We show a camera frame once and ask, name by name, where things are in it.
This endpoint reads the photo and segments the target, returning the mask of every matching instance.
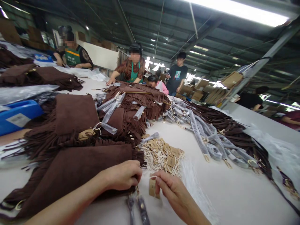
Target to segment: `green vest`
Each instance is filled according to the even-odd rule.
[[[132,83],[135,81],[135,79],[138,77],[138,72],[135,73],[133,71],[133,62],[131,62],[131,67],[132,67],[132,71],[131,71],[131,77],[130,77],[130,80],[127,80],[126,82],[127,83]],[[141,68],[141,65],[140,65],[140,62],[138,62],[138,70],[140,70]]]

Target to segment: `ceiling light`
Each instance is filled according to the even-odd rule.
[[[244,5],[231,0],[186,0],[207,8],[225,12],[240,18],[262,23],[271,27],[277,27],[284,24],[288,17],[258,9],[249,5]]]

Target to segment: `ceiling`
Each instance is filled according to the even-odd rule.
[[[296,19],[299,0],[235,0]],[[287,27],[272,28],[182,0],[25,0],[25,4],[75,19],[102,38],[128,48],[140,42],[144,55],[175,63],[186,51],[185,64],[197,76],[218,80],[263,57]],[[300,100],[300,34],[295,35],[251,80],[250,86],[269,85],[271,94]]]

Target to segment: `person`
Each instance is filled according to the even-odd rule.
[[[171,96],[175,96],[176,93],[180,91],[187,76],[188,68],[183,65],[186,57],[187,54],[185,52],[180,52],[177,55],[177,65],[171,66],[166,75],[166,77],[169,78],[166,87]]]
[[[64,46],[60,51],[54,53],[57,65],[64,66],[62,56],[65,55],[69,67],[93,69],[94,64],[88,52],[81,45],[76,43],[72,28],[68,26],[67,28],[62,27],[60,30]]]
[[[142,83],[143,74],[145,71],[145,59],[142,57],[142,46],[139,43],[132,43],[129,48],[130,56],[118,66],[112,73],[106,86],[115,83],[116,77],[120,73],[125,73],[125,80],[128,83]]]
[[[235,102],[256,112],[263,103],[263,100],[259,95],[267,92],[268,90],[269,87],[267,86],[258,87],[255,89],[254,93],[242,93]]]
[[[279,123],[286,125],[296,131],[300,131],[300,110],[287,112],[281,117]]]
[[[74,224],[100,194],[107,190],[127,190],[131,186],[136,186],[142,174],[140,162],[134,160],[103,170],[81,187],[40,211],[25,225]],[[178,177],[163,171],[158,171],[151,176],[155,176],[152,179],[156,180],[156,194],[160,189],[162,190],[181,220],[188,225],[211,225]]]
[[[165,95],[169,94],[169,91],[167,89],[167,87],[165,86],[165,84],[161,81],[158,80],[158,77],[156,75],[150,75],[148,77],[148,81],[149,81],[149,85],[153,88],[156,88],[160,83],[160,85],[162,86],[161,92],[165,93]]]

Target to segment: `blue container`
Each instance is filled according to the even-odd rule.
[[[33,100],[6,105],[11,109],[0,112],[0,136],[23,129],[30,120],[44,114]]]

